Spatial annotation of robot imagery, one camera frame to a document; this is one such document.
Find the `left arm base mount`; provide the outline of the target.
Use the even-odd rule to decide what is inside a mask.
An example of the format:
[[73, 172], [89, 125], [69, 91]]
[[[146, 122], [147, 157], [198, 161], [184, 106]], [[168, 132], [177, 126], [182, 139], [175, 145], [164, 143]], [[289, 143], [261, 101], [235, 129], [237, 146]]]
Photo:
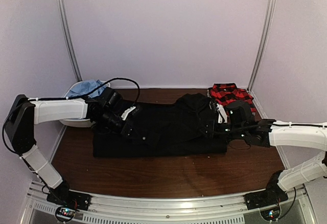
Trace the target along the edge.
[[57, 188], [50, 188], [46, 200], [71, 209], [87, 211], [91, 196], [86, 193], [72, 191], [69, 183], [64, 180]]

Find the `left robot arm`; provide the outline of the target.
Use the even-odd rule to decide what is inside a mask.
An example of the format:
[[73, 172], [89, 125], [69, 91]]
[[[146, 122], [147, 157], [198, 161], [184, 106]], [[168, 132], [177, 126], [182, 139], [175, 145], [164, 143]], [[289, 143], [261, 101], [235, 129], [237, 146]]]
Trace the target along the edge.
[[3, 124], [3, 135], [7, 136], [12, 149], [27, 167], [50, 190], [63, 206], [70, 205], [74, 198], [69, 184], [43, 155], [34, 137], [34, 126], [65, 119], [87, 119], [101, 128], [121, 134], [131, 135], [130, 117], [137, 109], [133, 102], [125, 111], [118, 113], [116, 106], [122, 96], [112, 88], [97, 97], [89, 94], [61, 98], [28, 98], [18, 95]]

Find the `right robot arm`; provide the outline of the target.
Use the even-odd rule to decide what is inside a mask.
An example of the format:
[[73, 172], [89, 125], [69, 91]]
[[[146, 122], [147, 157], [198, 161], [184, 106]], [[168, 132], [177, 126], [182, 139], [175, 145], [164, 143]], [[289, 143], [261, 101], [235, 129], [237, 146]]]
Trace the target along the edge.
[[202, 122], [206, 135], [222, 139], [243, 140], [250, 146], [295, 146], [314, 148], [320, 153], [293, 167], [274, 173], [262, 193], [266, 204], [273, 204], [282, 195], [298, 185], [326, 177], [326, 123], [305, 124], [275, 119], [256, 121], [248, 103], [235, 101], [223, 107], [209, 101], [215, 119]]

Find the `white plastic basin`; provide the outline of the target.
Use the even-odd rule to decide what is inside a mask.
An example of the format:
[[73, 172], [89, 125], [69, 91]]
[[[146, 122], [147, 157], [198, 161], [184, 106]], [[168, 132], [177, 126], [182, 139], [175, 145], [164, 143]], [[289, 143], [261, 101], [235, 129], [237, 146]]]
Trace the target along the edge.
[[79, 128], [88, 128], [93, 125], [93, 122], [90, 119], [64, 119], [60, 122], [69, 127], [79, 127]]

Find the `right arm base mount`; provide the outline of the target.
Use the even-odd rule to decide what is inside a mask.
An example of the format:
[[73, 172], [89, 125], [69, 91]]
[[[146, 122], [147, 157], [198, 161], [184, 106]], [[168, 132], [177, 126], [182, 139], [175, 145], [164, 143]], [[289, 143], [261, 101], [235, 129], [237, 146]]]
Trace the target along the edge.
[[245, 194], [245, 204], [248, 210], [277, 205], [288, 200], [287, 193], [277, 185], [281, 173], [282, 170], [279, 170], [272, 174], [265, 190]]

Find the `black long sleeve shirt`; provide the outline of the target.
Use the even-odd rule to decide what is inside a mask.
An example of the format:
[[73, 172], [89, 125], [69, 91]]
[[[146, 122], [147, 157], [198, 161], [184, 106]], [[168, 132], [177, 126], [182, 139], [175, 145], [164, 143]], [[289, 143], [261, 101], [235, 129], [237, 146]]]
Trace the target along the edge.
[[[93, 156], [142, 158], [226, 153], [224, 140], [208, 139], [201, 131], [203, 121], [215, 119], [208, 106], [210, 100], [203, 94], [186, 94], [173, 104], [139, 103], [130, 121], [141, 137], [127, 139], [95, 125]], [[122, 113], [130, 105], [130, 101], [123, 100], [115, 111]]]

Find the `red black plaid shirt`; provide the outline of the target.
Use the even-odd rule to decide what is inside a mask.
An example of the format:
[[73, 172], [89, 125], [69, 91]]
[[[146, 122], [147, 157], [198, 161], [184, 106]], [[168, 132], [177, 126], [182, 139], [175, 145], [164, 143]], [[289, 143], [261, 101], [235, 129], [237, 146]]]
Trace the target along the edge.
[[240, 100], [250, 105], [253, 115], [257, 113], [253, 103], [254, 97], [246, 89], [238, 88], [235, 83], [215, 83], [208, 89], [210, 89], [211, 97], [224, 107]]

